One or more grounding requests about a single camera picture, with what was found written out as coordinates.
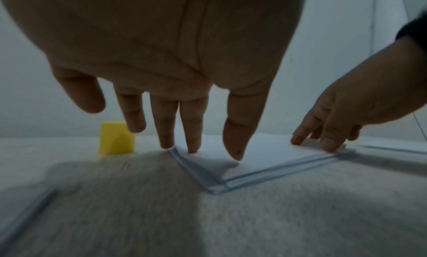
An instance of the yellow block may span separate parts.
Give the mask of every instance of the yellow block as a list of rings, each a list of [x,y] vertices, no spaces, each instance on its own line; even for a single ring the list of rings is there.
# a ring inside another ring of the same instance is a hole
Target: yellow block
[[[135,151],[135,134],[126,122],[108,121],[101,125],[99,153],[103,155],[126,154]]]

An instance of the sleeve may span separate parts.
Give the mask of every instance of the sleeve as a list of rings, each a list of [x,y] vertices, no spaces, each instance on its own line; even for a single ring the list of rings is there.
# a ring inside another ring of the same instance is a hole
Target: sleeve
[[[396,40],[405,36],[411,37],[427,52],[427,12],[402,27],[397,33]]]

